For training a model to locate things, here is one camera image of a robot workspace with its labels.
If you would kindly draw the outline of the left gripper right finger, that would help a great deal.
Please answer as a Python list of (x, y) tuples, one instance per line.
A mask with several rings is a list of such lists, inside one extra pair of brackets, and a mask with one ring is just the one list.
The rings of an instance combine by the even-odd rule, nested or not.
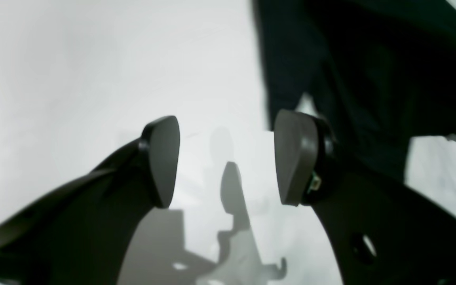
[(345, 285), (456, 285), (456, 218), (367, 168), (324, 120), (281, 110), (274, 153), (281, 203), (313, 209)]

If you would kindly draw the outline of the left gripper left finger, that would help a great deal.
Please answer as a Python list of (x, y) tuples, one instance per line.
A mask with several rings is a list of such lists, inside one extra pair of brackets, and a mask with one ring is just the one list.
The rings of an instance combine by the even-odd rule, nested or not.
[(172, 201), (175, 116), (0, 223), (0, 285), (115, 285), (141, 220)]

